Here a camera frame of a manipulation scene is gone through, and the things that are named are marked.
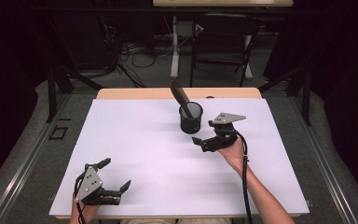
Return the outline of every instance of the chair backrest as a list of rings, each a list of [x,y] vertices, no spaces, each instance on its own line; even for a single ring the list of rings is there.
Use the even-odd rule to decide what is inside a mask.
[[[217,35],[255,35],[259,28],[258,19],[229,13],[204,13],[194,20],[194,24],[204,33]]]

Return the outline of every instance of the white tabletop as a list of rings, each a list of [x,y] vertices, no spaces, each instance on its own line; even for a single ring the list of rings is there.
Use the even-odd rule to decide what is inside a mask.
[[[293,0],[154,0],[155,7],[291,7]]]
[[[111,158],[98,172],[103,187],[117,190],[128,180],[131,186],[119,206],[104,205],[96,217],[243,217],[239,176],[218,152],[202,152],[191,140],[214,137],[208,120],[220,112],[246,116],[234,126],[247,140],[252,169],[290,215],[309,212],[264,99],[195,101],[204,109],[202,126],[189,135],[172,99],[94,100],[49,214],[69,217],[85,163]]]

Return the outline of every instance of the black cup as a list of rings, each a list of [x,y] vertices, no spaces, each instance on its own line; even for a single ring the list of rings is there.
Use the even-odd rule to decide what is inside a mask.
[[[185,110],[180,107],[180,128],[184,133],[197,133],[201,128],[202,107],[195,102],[188,102],[187,107],[193,118],[189,118]]]

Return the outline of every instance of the wearable gripper device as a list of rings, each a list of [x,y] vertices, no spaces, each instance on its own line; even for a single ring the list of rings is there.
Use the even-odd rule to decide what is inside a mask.
[[[241,119],[246,119],[246,117],[220,113],[214,120],[208,121],[209,126],[214,128],[213,130],[216,133],[216,136],[205,140],[193,137],[193,143],[201,146],[203,152],[215,152],[220,148],[232,146],[238,138],[237,131],[232,122]]]
[[[82,201],[85,205],[113,204],[119,205],[121,195],[130,187],[131,181],[124,184],[120,190],[105,190],[103,181],[98,176],[98,169],[110,163],[110,158],[96,164],[86,164],[85,171],[76,180],[75,202]]]

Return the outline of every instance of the table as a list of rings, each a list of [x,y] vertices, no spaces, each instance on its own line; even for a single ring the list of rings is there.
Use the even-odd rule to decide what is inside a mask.
[[[291,7],[293,0],[153,0],[155,7]],[[171,78],[178,76],[179,48],[177,39],[177,18],[173,16],[172,23],[173,56]],[[246,67],[245,77],[251,79],[250,66]]]
[[[184,90],[204,108],[201,130],[194,136],[213,137],[207,122],[220,112],[245,115],[247,119],[234,126],[247,139],[254,172],[289,214],[309,212],[267,102],[258,89]],[[68,195],[84,164],[110,157],[112,162],[98,172],[103,187],[118,189],[129,179],[131,186],[119,206],[102,206],[97,218],[245,216],[238,175],[219,153],[202,152],[192,143],[193,135],[180,130],[178,109],[167,88],[100,90],[49,214],[68,218]],[[252,200],[250,205],[252,213],[257,214]]]

